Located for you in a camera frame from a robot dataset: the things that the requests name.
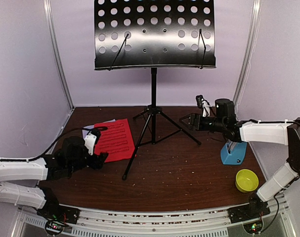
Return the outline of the red sheet music page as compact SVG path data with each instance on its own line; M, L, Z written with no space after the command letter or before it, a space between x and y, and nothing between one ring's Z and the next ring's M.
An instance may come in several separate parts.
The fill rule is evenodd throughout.
M94 127L105 126L107 130L101 131L101 136L95 146L94 153L108 153L107 162L130 159L134 152L128 119L119 119L113 122L96 123Z

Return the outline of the lavender sheet music page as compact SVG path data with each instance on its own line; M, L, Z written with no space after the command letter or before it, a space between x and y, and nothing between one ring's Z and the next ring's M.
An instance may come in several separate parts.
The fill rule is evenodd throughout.
M93 129L95 126L99 127L99 126L104 126L106 123L110 123L110 122L115 122L115 119L109 120L109 121L105 121L102 122L101 125L98 124L93 124L93 125L87 125L84 127L84 129L82 129L82 137L85 138L89 132L89 130Z

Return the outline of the black music stand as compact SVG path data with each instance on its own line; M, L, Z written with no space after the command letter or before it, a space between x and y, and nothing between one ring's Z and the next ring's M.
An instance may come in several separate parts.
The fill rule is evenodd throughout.
M144 130L156 138L159 67L214 68L212 0L96 0L95 70L150 68L151 104Z

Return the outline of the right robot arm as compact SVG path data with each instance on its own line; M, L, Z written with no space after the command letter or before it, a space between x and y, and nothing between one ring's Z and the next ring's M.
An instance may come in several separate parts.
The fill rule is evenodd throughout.
M202 95L196 97L196 102L202 112L191 113L179 120L191 130L219 132L236 143L265 142L288 147L285 164L250 196L245 207L248 217L257 217L267 201L300 178L300 117L284 121L237 120L234 102L229 99L217 99L215 111L208 109L209 104Z

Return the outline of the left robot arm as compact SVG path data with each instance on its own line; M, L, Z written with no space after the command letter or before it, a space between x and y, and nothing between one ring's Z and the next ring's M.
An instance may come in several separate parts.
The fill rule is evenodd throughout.
M101 169L108 153L95 154L97 141L97 136L92 134L85 138L71 136L52 155L0 158L0 202L29 206L51 219L60 218L64 211L50 188L28 188L15 181L52 181L70 178L86 167Z

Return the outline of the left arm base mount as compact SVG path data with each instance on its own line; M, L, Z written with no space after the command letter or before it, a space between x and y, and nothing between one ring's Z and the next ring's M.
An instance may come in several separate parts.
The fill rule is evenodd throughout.
M44 230L50 237L56 237L64 231L72 229L71 224L77 224L80 216L78 208L58 205L56 209L53 207L44 207L42 209L34 208L36 214L43 217L46 222Z

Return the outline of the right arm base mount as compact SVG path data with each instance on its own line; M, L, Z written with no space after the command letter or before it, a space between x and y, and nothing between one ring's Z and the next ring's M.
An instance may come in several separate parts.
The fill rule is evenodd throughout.
M264 230L263 217L268 214L270 214L269 207L261 207L259 210L251 212L249 204L228 209L231 224L242 223L244 230L252 235L260 234Z

